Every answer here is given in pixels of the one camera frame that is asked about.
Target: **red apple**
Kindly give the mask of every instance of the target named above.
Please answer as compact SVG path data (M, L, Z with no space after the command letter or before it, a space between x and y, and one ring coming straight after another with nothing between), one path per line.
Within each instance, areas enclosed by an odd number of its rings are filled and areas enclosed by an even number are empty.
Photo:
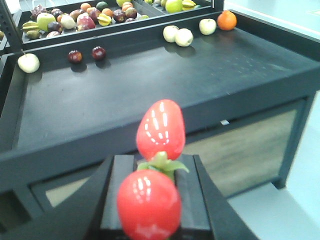
M82 53L78 50L72 50L68 53L68 60L72 64L79 64L82 61Z
M106 50L101 46L96 46L92 49L92 57L97 60L103 60L106 57Z

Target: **orange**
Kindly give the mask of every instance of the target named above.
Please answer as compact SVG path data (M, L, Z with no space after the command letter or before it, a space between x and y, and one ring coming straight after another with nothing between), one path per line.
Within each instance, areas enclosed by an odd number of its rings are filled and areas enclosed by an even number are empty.
M229 31L235 28L237 25L236 15L229 11L224 10L217 18L216 23L221 30Z
M110 18L114 16L114 12L110 8L104 8L101 13L109 16Z
M82 9L84 12L86 12L88 8L91 8L91 5L87 2L82 3L80 6L80 9Z

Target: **display table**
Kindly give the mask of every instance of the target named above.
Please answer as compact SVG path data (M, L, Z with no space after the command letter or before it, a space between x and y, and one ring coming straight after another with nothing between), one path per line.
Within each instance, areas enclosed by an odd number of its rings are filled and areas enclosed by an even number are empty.
M19 221L28 222L52 209L48 199L43 203L36 194L39 184L73 174L81 175L77 180L89 177L92 171L85 170L106 156L135 154L143 114L165 98L182 108L187 144L232 134L238 146L224 149L222 160L217 161L221 169L230 167L226 173L219 171L222 177L228 180L243 172L242 160L252 166L258 163L249 172L260 178L223 190L224 197L265 182L285 186L315 92L320 89L319 41L238 12L234 30L201 35L199 21L217 19L220 12L215 10L177 14L169 22L163 16L154 17L137 28L124 23L121 31L29 48L26 52L36 54L41 62L32 74L17 66L21 53L14 47L18 49L19 44L11 46L12 53L0 59L0 193L5 199L15 199L19 208L13 212ZM168 24L190 29L191 46L165 42L162 31ZM106 48L105 61L91 58L95 46ZM84 54L79 65L67 60L73 49ZM237 132L282 116L281 124L274 123L277 128L266 128L269 137L262 133L251 138L248 132ZM224 146L229 146L231 138L226 136ZM262 140L262 147L250 162L241 154L253 152L256 139ZM267 167L271 159L259 158L269 152L263 146L270 143L275 143L270 149L278 143L283 146L272 174ZM218 154L210 156L209 164L216 158ZM231 158L236 161L225 167Z

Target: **white apple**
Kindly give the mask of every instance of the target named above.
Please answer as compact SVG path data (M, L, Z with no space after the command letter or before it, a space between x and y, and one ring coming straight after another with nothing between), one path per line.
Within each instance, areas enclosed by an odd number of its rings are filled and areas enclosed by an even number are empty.
M38 23L39 28L45 32L48 32L48 23L55 21L55 16L47 12L42 12L36 17L36 22Z
M163 29L163 37L168 43L174 43L175 42L175 36L178 32L179 28L174 25L166 26Z
M199 29L203 35L210 35L216 31L217 23L212 18L205 18L199 22Z
M18 66L27 74L32 74L39 69L39 58L33 53L23 54L18 58Z
M179 29L174 37L174 41L180 47L188 47L192 41L194 40L194 35L192 32L187 28Z

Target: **black tray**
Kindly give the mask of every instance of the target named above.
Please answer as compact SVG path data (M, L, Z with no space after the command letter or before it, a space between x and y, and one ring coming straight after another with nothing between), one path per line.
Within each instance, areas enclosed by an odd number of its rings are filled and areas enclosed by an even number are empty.
M59 152L67 154L62 148ZM199 156L182 155L179 160L190 172L175 172L182 215L180 227L170 239L258 240L212 182ZM1 239L128 240L118 217L117 192L135 169L133 155L107 157L89 180L60 205L0 234Z
M93 1L87 1L92 6L95 6L99 0L93 0ZM108 7L112 9L113 11L116 9L121 9L117 3L116 0L109 0ZM133 6L137 9L138 13L140 15L148 15L148 19L144 20L137 20L134 22L129 23L115 23L112 20L112 24L109 26L101 26L99 24L96 25L96 28L76 32L76 29L63 31L62 35L56 36L56 37L50 37L46 38L47 34L43 34L40 39L35 40L29 40L26 37L26 34L23 33L22 35L22 43L23 43L23 49L29 50L34 48L40 48L40 47L46 47L49 45L54 44L60 44L64 42L69 41L75 41L75 40L81 40L84 38L90 38L94 36L100 36L105 34L110 34L114 32L120 32L124 30L134 29L134 28L140 28L145 27L152 24L158 24L163 22L169 22L177 19L187 18L191 16L198 16L202 14L207 14L215 11L214 8L211 7L211 3L206 0L195 0L197 4L200 4L202 7L189 10L189 11L182 11L178 13L172 13L168 14L166 11L163 11L162 9L158 7L153 7L149 5L148 3L144 2L143 0L132 0ZM80 5L82 2L68 4L68 5L61 5L61 6L55 6L55 7L48 7L47 10L52 10L53 8L59 8L64 13L70 13L73 10L80 9ZM20 18L18 20L17 27L19 29L22 28L22 25L31 20L30 19L31 13L30 11L24 11L20 13Z
M199 21L218 15L37 48L33 74L19 69L17 55L2 56L0 162L70 141L84 153L93 151L86 143L108 154L135 151L139 122L159 99L180 104L191 134L320 89L319 41L239 13L238 28L201 35ZM192 30L191 46L165 42L171 24ZM91 58L97 45L105 61ZM72 49L83 52L82 64L67 61Z

